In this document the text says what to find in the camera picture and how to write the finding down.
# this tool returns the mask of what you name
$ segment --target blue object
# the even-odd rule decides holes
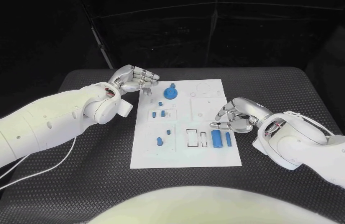
[[[169,86],[171,87],[164,90],[164,97],[165,97],[165,99],[174,99],[177,97],[177,95],[178,95],[177,94],[178,91],[175,89],[175,84],[172,83]]]
[[[213,130],[210,134],[211,134],[213,147],[214,148],[221,148],[223,147],[223,142],[221,142],[221,132],[220,132],[220,130]]]
[[[230,139],[230,133],[224,133],[226,136],[226,142],[227,142],[227,146],[231,147],[231,139]]]
[[[157,138],[157,145],[161,146],[162,144],[164,144],[164,142],[162,142],[162,138],[158,137],[158,138]]]

